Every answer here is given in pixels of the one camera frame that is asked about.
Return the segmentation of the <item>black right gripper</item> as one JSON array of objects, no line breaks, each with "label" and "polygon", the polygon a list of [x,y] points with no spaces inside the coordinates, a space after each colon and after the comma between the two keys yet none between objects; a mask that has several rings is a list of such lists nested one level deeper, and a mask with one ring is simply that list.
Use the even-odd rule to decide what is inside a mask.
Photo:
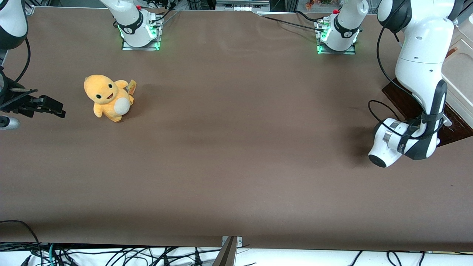
[{"label": "black right gripper", "polygon": [[[37,92],[37,89],[24,88],[10,88],[1,89],[1,111],[5,113],[17,113],[23,116],[33,118],[34,110],[30,110],[31,100],[34,98],[32,93]],[[39,104],[37,105],[37,112],[49,113],[59,118],[64,118],[66,111],[64,105],[46,95],[39,97]]]}]

